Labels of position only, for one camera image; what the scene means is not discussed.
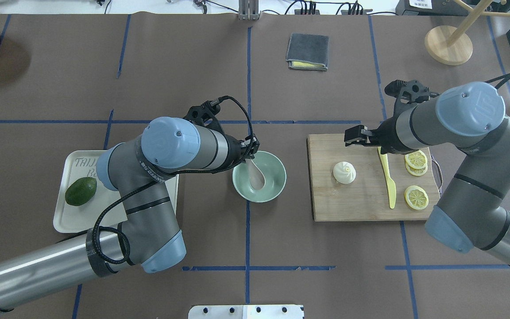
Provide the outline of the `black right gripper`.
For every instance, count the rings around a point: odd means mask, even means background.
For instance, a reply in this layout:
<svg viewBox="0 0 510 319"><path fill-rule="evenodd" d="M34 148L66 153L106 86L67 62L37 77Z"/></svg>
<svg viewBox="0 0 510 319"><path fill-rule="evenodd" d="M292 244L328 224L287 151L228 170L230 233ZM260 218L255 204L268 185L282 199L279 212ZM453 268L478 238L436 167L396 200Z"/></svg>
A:
<svg viewBox="0 0 510 319"><path fill-rule="evenodd" d="M421 142L413 132L412 114L417 105L440 95L424 86L416 79L411 81L394 80L385 93L395 98L393 116L383 121L377 129L368 130L364 125L356 125L344 132L346 147L362 145L382 149L421 149L428 145Z"/></svg>

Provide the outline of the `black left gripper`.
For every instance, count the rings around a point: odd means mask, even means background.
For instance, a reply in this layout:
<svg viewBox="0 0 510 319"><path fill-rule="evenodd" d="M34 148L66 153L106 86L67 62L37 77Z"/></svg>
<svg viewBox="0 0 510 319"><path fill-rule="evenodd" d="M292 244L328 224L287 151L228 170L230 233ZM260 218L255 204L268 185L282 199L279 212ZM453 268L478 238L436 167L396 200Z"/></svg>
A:
<svg viewBox="0 0 510 319"><path fill-rule="evenodd" d="M192 123L200 136L196 157L183 167L184 171L226 171L252 160L259 148L254 133L243 140L227 135L216 118L222 101L205 101L188 110L185 120Z"/></svg>

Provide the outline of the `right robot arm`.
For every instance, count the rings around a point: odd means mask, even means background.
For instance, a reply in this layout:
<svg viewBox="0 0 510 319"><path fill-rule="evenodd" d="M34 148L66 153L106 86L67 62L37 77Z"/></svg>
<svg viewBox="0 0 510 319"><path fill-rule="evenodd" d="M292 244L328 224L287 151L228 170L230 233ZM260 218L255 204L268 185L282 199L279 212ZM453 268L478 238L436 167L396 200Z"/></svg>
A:
<svg viewBox="0 0 510 319"><path fill-rule="evenodd" d="M347 129L346 146L410 154L424 147L455 145L465 159L425 230L456 252L478 248L510 266L510 211L501 206L510 190L510 117L497 89L470 82L435 93L416 80L395 80L385 93L395 98L393 116L376 129Z"/></svg>

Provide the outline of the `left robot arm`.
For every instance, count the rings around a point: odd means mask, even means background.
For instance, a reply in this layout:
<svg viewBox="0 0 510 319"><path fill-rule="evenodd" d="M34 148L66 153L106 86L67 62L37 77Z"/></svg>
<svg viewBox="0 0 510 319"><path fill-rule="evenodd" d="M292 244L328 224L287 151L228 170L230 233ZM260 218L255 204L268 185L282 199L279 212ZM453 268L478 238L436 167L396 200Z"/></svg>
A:
<svg viewBox="0 0 510 319"><path fill-rule="evenodd" d="M149 274L186 255L166 181L180 174L215 174L253 158L255 134L225 134L216 118L222 96L193 106L183 118L158 117L143 133L97 160L101 183L120 194L87 231L0 262L0 315L24 303L140 265Z"/></svg>

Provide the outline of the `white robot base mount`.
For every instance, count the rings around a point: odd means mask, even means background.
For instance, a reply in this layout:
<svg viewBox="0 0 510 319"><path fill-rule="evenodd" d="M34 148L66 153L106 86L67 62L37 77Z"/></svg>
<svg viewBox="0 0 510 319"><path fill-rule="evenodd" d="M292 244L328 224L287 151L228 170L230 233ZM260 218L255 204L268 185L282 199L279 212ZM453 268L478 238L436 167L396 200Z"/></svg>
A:
<svg viewBox="0 0 510 319"><path fill-rule="evenodd" d="M188 313L189 319L304 319L303 305L245 304L196 305Z"/></svg>

